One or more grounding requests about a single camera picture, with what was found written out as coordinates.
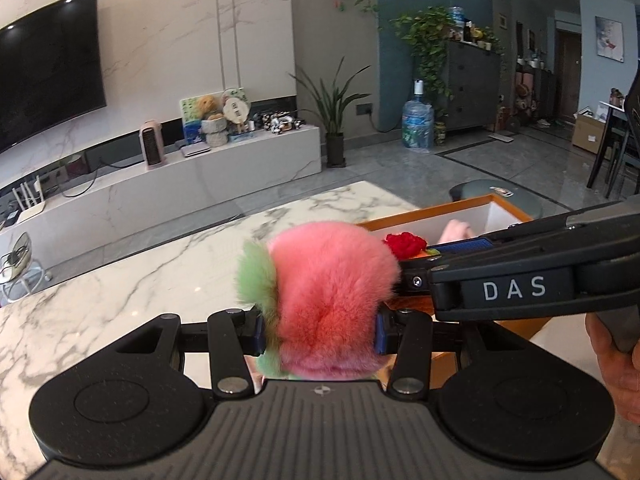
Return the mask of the person right hand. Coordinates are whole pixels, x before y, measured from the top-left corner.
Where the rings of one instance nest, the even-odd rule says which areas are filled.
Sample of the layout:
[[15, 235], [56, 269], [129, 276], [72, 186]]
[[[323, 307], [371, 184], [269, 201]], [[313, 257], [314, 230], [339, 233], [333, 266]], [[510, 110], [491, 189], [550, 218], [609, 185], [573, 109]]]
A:
[[640, 422], [639, 344], [634, 345], [631, 354], [620, 352], [613, 344], [611, 333], [597, 315], [587, 314], [585, 323], [605, 387], [613, 398], [617, 413], [628, 422], [638, 425]]

